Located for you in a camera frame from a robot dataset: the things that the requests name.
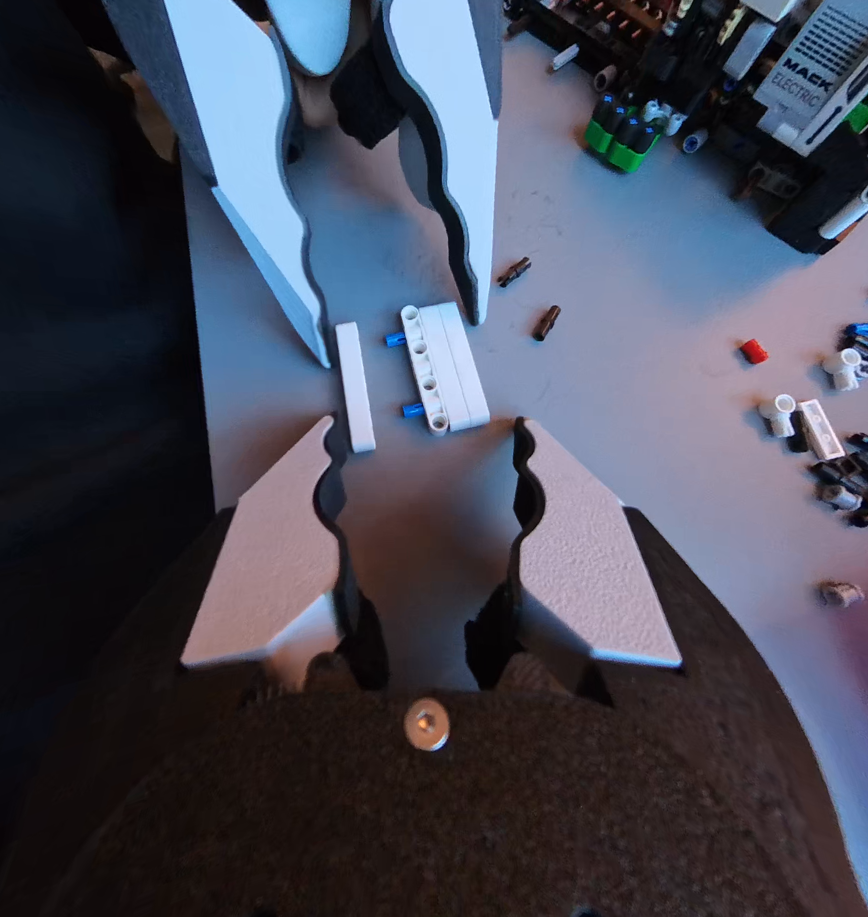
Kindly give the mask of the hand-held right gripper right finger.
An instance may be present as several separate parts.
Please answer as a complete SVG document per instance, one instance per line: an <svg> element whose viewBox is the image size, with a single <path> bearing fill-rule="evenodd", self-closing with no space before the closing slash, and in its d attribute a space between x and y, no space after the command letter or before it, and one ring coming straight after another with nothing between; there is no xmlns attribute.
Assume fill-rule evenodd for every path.
<svg viewBox="0 0 868 917"><path fill-rule="evenodd" d="M678 672L683 659L623 502L534 419L514 421L504 580L464 628L478 688L534 658L563 690L605 692L602 663Z"/></svg>

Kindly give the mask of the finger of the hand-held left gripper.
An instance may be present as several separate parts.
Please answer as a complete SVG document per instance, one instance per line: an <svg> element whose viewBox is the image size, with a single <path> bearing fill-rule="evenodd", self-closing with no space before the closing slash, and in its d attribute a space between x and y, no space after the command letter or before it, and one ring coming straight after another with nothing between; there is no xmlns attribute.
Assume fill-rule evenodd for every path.
<svg viewBox="0 0 868 917"><path fill-rule="evenodd" d="M232 1L109 1L105 9L292 328L330 369L310 229L287 177L293 87L277 36Z"/></svg>
<svg viewBox="0 0 868 917"><path fill-rule="evenodd" d="M492 284L503 20L502 2L382 3L384 82L415 126L428 201L474 327Z"/></svg>

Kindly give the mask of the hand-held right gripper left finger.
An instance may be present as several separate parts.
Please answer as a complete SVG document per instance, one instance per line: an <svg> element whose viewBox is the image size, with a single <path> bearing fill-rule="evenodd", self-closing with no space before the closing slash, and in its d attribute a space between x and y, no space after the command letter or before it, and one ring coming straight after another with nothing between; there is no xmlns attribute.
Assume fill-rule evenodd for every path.
<svg viewBox="0 0 868 917"><path fill-rule="evenodd" d="M182 650L185 668L256 662L300 692L313 659L336 653L360 688L388 686L382 625L337 524L347 452L343 425L323 416L239 498Z"/></svg>

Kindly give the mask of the long white lego beam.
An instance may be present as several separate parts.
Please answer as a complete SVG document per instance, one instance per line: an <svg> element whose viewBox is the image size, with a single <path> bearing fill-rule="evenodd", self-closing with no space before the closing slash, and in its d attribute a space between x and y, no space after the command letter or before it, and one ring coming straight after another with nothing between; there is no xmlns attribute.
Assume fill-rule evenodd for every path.
<svg viewBox="0 0 868 917"><path fill-rule="evenodd" d="M372 452L376 442L359 329L355 322L337 324L335 334L351 449L356 454Z"/></svg>

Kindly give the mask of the white lego assembly blue pins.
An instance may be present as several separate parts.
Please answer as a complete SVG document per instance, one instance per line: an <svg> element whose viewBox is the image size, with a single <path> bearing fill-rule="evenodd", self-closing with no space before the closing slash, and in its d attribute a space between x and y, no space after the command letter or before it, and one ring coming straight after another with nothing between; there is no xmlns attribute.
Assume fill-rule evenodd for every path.
<svg viewBox="0 0 868 917"><path fill-rule="evenodd" d="M399 315L402 330L385 341L389 348L406 348L420 405L405 408L404 415L423 415L436 437L485 426L490 409L459 306L405 305Z"/></svg>

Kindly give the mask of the green and black lego module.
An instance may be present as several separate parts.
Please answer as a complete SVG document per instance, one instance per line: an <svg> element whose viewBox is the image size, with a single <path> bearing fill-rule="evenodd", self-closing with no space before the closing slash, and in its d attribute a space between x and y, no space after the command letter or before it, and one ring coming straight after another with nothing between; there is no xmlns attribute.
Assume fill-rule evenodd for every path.
<svg viewBox="0 0 868 917"><path fill-rule="evenodd" d="M604 92L583 132L585 149L610 168L633 174L657 143L680 126L680 116L668 103L650 99L639 107L632 95Z"/></svg>

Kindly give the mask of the white lego connector piece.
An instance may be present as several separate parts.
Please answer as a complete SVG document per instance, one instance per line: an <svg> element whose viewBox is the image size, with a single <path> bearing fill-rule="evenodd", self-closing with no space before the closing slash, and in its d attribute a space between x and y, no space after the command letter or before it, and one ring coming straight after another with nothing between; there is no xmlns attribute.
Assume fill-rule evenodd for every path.
<svg viewBox="0 0 868 917"><path fill-rule="evenodd" d="M781 439L794 436L793 414L796 410L796 400L788 394L761 399L757 405L758 414L768 426L771 436Z"/></svg>
<svg viewBox="0 0 868 917"><path fill-rule="evenodd" d="M868 361L854 348L844 348L821 361L833 389L838 393L851 392L868 379Z"/></svg>

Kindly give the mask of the white flat lego tile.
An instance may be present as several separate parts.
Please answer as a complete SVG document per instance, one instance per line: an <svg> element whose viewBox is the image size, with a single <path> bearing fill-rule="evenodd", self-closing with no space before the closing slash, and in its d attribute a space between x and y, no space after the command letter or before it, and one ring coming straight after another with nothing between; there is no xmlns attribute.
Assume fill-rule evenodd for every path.
<svg viewBox="0 0 868 917"><path fill-rule="evenodd" d="M798 402L797 410L801 415L810 450L819 461L836 460L846 456L846 448L841 444L817 399Z"/></svg>

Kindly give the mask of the pile of loose lego pieces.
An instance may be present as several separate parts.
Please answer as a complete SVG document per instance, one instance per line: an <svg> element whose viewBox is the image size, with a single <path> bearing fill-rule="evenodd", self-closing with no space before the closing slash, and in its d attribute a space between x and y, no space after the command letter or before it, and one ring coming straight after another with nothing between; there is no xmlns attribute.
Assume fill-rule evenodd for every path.
<svg viewBox="0 0 868 917"><path fill-rule="evenodd" d="M843 335L843 343L845 344L843 349L854 348L868 361L868 322L848 325ZM818 484L816 494L819 500L829 505L834 511L843 513L850 526L866 529L868 528L868 433L854 432L845 436L841 444L846 448L845 457L818 461L810 467L810 472Z"/></svg>

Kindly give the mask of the black and white lego truck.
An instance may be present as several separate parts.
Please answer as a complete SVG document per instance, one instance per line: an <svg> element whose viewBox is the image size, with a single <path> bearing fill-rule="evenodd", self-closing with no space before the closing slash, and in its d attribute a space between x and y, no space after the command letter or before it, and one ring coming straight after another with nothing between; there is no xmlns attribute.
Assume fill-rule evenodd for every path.
<svg viewBox="0 0 868 917"><path fill-rule="evenodd" d="M868 214L867 1L503 6L508 38L578 43L593 78L616 66L608 92L673 106L680 149L707 128L739 169L732 197L767 196L766 227L793 249L823 255Z"/></svg>

